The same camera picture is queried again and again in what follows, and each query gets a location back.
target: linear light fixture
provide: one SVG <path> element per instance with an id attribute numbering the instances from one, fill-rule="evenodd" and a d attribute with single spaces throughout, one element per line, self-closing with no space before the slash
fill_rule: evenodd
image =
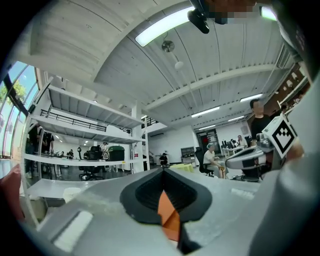
<path id="1" fill-rule="evenodd" d="M 234 121 L 234 120 L 238 120 L 238 119 L 241 119 L 241 118 L 244 118 L 245 116 L 242 115 L 242 116 L 239 116 L 239 117 L 236 117 L 236 118 L 232 118 L 230 120 L 228 120 L 228 122 L 231 122 L 231 121 Z"/>
<path id="2" fill-rule="evenodd" d="M 163 33 L 188 22 L 188 12 L 194 10 L 193 6 L 188 7 L 186 9 L 179 10 L 175 13 L 172 13 L 163 19 L 160 19 L 156 23 L 152 24 L 142 33 L 140 33 L 135 40 L 139 45 L 145 47 L 149 44 L 152 40 L 156 39 L 158 36 L 162 35 Z"/>
<path id="3" fill-rule="evenodd" d="M 246 97 L 246 98 L 242 98 L 242 99 L 240 99 L 240 102 L 246 102 L 246 101 L 250 101 L 250 100 L 253 100 L 253 99 L 257 99 L 257 98 L 260 98 L 262 95 L 263 95 L 263 93 L 259 93 L 259 94 L 252 95 L 252 96 L 249 96 L 249 97 Z"/>
<path id="4" fill-rule="evenodd" d="M 215 127 L 215 126 L 216 126 L 216 125 L 214 124 L 214 125 L 210 125 L 210 126 L 207 126 L 207 127 L 202 127 L 202 128 L 199 129 L 199 131 L 200 131 L 200 130 L 204 130 L 204 129 L 208 129 L 208 128 L 211 128 L 211 127 Z"/>
<path id="5" fill-rule="evenodd" d="M 192 118 L 195 118 L 195 117 L 197 117 L 197 116 L 201 116 L 201 115 L 210 113 L 210 112 L 212 112 L 212 111 L 216 111 L 216 110 L 218 110 L 218 109 L 220 109 L 220 106 L 216 106 L 216 107 L 214 107 L 214 108 L 210 108 L 210 109 L 207 109 L 207 110 L 205 110 L 205 111 L 192 114 L 191 117 L 192 117 Z"/>
<path id="6" fill-rule="evenodd" d="M 277 20 L 277 17 L 274 14 L 274 12 L 266 6 L 261 7 L 261 16 L 269 20 L 273 20 L 273 21 Z"/>

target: tree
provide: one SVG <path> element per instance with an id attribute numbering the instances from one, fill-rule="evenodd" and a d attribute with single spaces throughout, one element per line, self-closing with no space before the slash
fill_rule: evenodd
<path id="1" fill-rule="evenodd" d="M 15 81 L 13 88 L 15 90 L 15 93 L 19 97 L 20 101 L 24 102 L 25 97 L 26 97 L 26 88 L 19 82 L 19 80 Z M 3 86 L 0 91 L 0 102 L 2 102 L 4 100 L 6 95 L 7 95 L 7 88 L 6 88 L 6 86 Z M 12 105 L 12 102 L 9 99 L 9 97 L 6 99 L 6 102 L 8 102 L 10 105 Z"/>

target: black railing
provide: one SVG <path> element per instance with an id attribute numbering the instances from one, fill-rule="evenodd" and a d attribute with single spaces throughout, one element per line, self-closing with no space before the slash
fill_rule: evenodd
<path id="1" fill-rule="evenodd" d="M 152 125 L 154 125 L 154 124 L 156 124 L 156 123 L 159 123 L 159 122 L 156 121 L 156 120 L 154 120 L 154 119 L 151 118 L 151 117 L 146 117 L 146 126 L 147 126 L 147 127 L 148 127 L 148 126 L 152 126 Z"/>
<path id="2" fill-rule="evenodd" d="M 41 110 L 41 116 L 45 117 L 47 116 L 48 111 L 46 110 Z M 60 114 L 55 114 L 55 113 L 49 113 L 48 118 L 50 119 L 55 119 L 61 122 L 65 122 L 71 125 L 75 125 L 75 126 L 81 126 L 81 127 L 85 127 L 85 128 L 89 128 L 89 129 L 95 129 L 98 131 L 102 131 L 105 132 L 107 130 L 107 127 L 102 126 L 102 125 L 97 125 L 97 124 L 93 124 L 93 123 L 89 123 L 89 122 L 85 122 L 85 121 L 80 121 L 74 118 L 70 118 L 70 117 L 66 117 Z"/>

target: orange block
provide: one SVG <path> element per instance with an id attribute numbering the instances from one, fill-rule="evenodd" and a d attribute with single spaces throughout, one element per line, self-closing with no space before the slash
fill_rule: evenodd
<path id="1" fill-rule="evenodd" d="M 160 196 L 158 214 L 161 216 L 163 232 L 170 240 L 178 241 L 180 217 L 164 191 Z"/>

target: shelf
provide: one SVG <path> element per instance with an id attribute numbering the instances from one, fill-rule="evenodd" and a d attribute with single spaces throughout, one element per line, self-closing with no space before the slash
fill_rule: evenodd
<path id="1" fill-rule="evenodd" d="M 29 187 L 27 189 L 27 193 L 28 195 L 32 195 L 34 197 L 62 199 L 64 198 L 64 191 L 67 188 L 79 188 L 81 189 L 81 192 L 83 192 L 92 185 L 100 182 L 108 182 L 111 180 L 113 180 L 113 178 L 88 181 L 65 181 L 42 178 L 31 187 Z"/>
<path id="2" fill-rule="evenodd" d="M 50 85 L 48 87 L 52 108 L 93 121 L 116 127 L 132 129 L 142 125 L 139 119 L 110 107 L 93 102 L 72 92 Z"/>
<path id="3" fill-rule="evenodd" d="M 65 159 L 54 156 L 40 156 L 35 154 L 24 154 L 24 158 L 36 162 L 61 165 L 61 166 L 115 166 L 125 165 L 141 162 L 142 159 L 124 160 L 124 161 L 104 161 L 104 160 L 79 160 L 79 159 Z"/>
<path id="4" fill-rule="evenodd" d="M 283 103 L 286 103 L 290 101 L 308 82 L 308 78 L 305 76 L 300 83 L 293 89 L 292 92 L 290 92 L 281 102 L 279 102 L 280 105 Z"/>
<path id="5" fill-rule="evenodd" d="M 91 129 L 39 115 L 31 115 L 31 118 L 36 120 L 40 124 L 40 126 L 42 126 L 47 132 L 61 134 L 64 136 L 77 137 L 83 140 L 92 140 L 115 144 L 132 144 L 145 141 L 145 139 L 143 138 L 134 138 L 130 137 L 129 135 L 126 136 L 127 133 L 123 133 L 124 136 L 111 135 L 107 131 Z"/>

